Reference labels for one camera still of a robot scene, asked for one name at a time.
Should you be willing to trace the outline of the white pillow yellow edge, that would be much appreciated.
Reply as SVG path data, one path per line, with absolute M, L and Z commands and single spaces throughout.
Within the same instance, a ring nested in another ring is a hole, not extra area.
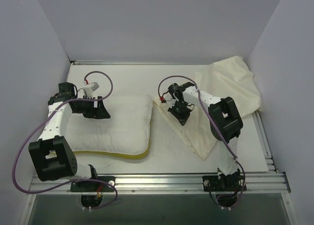
M 153 100 L 148 94 L 115 95 L 104 100 L 109 119 L 73 114 L 65 139 L 76 154 L 142 159 L 150 149 Z

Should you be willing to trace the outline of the cream pillowcase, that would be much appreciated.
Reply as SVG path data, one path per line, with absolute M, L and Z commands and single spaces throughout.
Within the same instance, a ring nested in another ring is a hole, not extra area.
M 254 83 L 254 74 L 240 56 L 234 56 L 205 66 L 191 75 L 198 88 L 217 97 L 232 97 L 241 117 L 262 109 L 262 97 Z M 182 126 L 168 111 L 159 97 L 154 105 L 182 141 L 202 160 L 213 150 L 217 140 L 210 130 L 209 119 L 196 107 Z

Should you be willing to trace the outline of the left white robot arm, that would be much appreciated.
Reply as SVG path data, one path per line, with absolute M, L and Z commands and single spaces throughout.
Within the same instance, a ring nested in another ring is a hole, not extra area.
M 65 138 L 72 114 L 82 114 L 88 119 L 109 119 L 101 96 L 95 97 L 98 83 L 86 83 L 83 97 L 73 83 L 60 83 L 59 92 L 48 101 L 49 115 L 42 134 L 31 142 L 28 150 L 41 181 L 58 179 L 82 179 L 82 186 L 94 191 L 99 186 L 96 169 L 92 165 L 80 165 Z

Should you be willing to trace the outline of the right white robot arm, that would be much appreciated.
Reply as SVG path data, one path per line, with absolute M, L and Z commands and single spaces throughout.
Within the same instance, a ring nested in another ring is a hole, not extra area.
M 171 96 L 168 111 L 182 126 L 190 117 L 190 106 L 200 107 L 209 119 L 211 133 L 220 143 L 218 176 L 209 181 L 210 185 L 225 191 L 240 186 L 243 177 L 236 163 L 236 152 L 243 122 L 233 98 L 215 97 L 199 91 L 191 82 L 183 85 L 171 84 L 168 93 Z

